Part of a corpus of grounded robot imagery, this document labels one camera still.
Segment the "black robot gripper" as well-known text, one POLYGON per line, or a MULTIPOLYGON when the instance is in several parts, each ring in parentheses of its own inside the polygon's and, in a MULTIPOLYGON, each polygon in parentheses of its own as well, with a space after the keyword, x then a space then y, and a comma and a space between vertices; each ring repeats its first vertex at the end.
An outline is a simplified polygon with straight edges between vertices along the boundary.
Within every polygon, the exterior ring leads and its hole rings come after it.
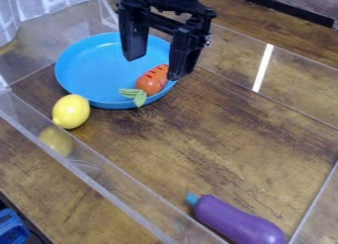
POLYGON ((148 53, 150 28, 173 34, 169 80, 190 74, 202 49, 212 44, 210 25, 217 12, 200 0, 121 0, 118 3, 124 54, 129 61, 148 53))

